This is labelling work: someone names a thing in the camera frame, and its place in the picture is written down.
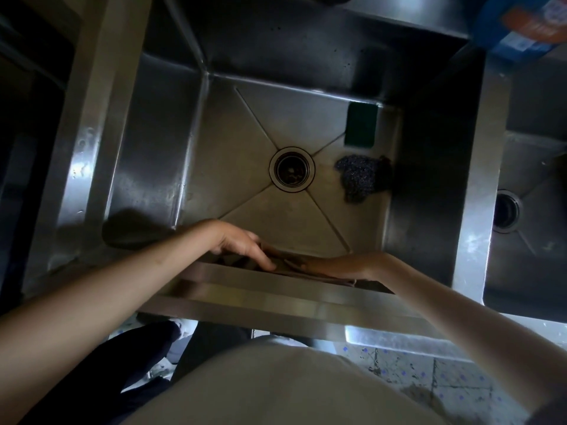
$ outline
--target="cleaning product bottle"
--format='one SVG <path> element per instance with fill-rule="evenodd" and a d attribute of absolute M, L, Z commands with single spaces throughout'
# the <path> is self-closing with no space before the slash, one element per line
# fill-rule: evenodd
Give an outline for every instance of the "cleaning product bottle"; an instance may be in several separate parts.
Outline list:
<path fill-rule="evenodd" d="M 471 18 L 472 40 L 520 62 L 567 42 L 567 0 L 487 0 Z"/>

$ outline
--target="sink drain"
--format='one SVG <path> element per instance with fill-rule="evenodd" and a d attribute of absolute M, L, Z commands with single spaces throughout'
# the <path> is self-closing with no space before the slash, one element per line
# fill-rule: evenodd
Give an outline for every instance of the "sink drain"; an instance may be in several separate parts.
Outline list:
<path fill-rule="evenodd" d="M 508 190 L 499 190 L 496 195 L 492 228 L 502 234 L 514 231 L 520 221 L 521 213 L 522 201 L 520 198 Z"/>
<path fill-rule="evenodd" d="M 311 156 L 298 147 L 278 151 L 270 161 L 270 178 L 282 191 L 303 191 L 315 177 L 315 163 Z"/>

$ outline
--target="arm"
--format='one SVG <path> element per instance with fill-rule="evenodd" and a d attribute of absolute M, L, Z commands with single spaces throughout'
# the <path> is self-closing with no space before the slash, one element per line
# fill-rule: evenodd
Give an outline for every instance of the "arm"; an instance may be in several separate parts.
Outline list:
<path fill-rule="evenodd" d="M 310 259 L 304 269 L 383 283 L 496 378 L 529 412 L 567 394 L 567 352 L 392 255 Z"/>
<path fill-rule="evenodd" d="M 112 330 L 211 250 L 274 265 L 253 233 L 200 222 L 180 235 L 87 274 L 0 318 L 0 411 L 16 423 Z"/>

